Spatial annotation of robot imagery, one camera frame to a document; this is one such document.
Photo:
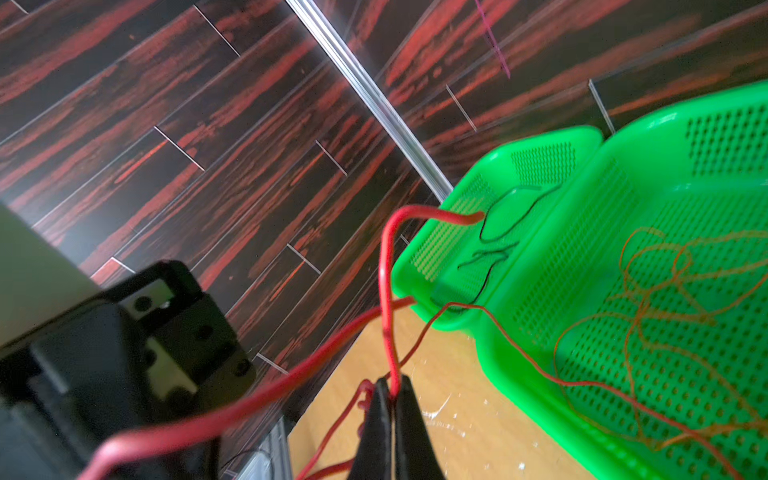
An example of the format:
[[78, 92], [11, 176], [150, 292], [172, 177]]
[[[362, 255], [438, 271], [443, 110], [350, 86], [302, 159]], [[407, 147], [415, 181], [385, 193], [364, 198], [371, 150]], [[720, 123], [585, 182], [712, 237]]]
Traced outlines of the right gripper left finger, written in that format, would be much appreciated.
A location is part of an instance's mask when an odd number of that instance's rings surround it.
[[393, 473], [393, 407], [388, 381], [374, 384], [362, 436], [348, 480], [389, 480]]

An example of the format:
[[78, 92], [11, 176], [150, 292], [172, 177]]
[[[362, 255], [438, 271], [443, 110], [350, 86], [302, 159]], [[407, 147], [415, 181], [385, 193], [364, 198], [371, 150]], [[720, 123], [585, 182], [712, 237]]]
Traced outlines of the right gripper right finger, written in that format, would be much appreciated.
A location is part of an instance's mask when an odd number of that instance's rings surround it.
[[408, 376], [401, 377], [395, 401], [395, 478], [444, 480]]

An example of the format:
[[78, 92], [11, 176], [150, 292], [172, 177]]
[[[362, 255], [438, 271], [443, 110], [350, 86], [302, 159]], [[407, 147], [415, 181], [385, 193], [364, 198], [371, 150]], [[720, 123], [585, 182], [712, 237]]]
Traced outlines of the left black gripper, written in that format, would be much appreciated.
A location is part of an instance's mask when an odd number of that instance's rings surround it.
[[1, 475], [74, 479], [124, 430], [238, 400], [255, 370], [180, 261], [157, 262], [1, 347]]

